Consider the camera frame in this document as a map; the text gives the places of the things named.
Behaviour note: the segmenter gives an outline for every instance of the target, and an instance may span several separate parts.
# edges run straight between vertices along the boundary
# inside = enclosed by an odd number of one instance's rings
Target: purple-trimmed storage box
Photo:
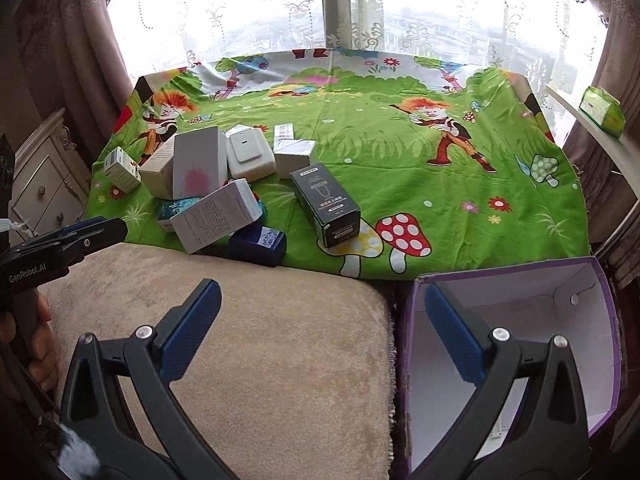
[[[620,336],[609,284],[596,258],[549,260],[513,267],[425,274],[414,282],[403,313],[400,411],[410,434],[409,471],[447,433],[475,386],[458,374],[424,311],[428,283],[447,282],[463,306],[489,327],[503,326],[519,339],[548,342],[561,333],[574,352],[593,434],[618,405]],[[522,398],[516,380],[492,434],[478,456],[500,447]]]

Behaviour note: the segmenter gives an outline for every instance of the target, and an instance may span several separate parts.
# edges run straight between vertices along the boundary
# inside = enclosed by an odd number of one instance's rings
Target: white charger
[[[226,160],[233,178],[247,182],[260,180],[276,172],[276,160],[260,128],[227,133]]]

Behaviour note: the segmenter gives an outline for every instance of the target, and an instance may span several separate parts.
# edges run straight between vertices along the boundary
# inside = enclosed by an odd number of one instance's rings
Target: teal box
[[[171,218],[185,209],[190,208],[195,203],[202,200],[202,197],[183,198],[180,200],[161,200],[160,210],[158,211],[158,225],[167,233],[175,233],[174,226],[171,224]]]

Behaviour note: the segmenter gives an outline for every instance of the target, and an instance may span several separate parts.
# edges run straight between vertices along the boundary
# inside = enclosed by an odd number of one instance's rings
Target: white shelf
[[[623,132],[620,139],[610,136],[594,123],[580,108],[580,101],[575,97],[553,90],[549,86],[546,91],[558,101],[575,119],[585,127],[591,136],[598,141],[614,164],[625,177],[631,189],[640,198],[640,146]]]

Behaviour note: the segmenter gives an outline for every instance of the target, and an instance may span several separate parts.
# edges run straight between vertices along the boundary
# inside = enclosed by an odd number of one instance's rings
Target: orange hair
[[[182,92],[175,90],[162,90],[156,92],[153,97],[153,101],[158,105],[171,106],[172,108],[178,108],[184,112],[194,112],[198,107],[189,101],[189,98]]]
[[[432,101],[427,97],[408,97],[404,99],[398,108],[404,110],[405,112],[413,112],[418,108],[448,108],[449,105],[446,103],[439,103],[437,101]]]

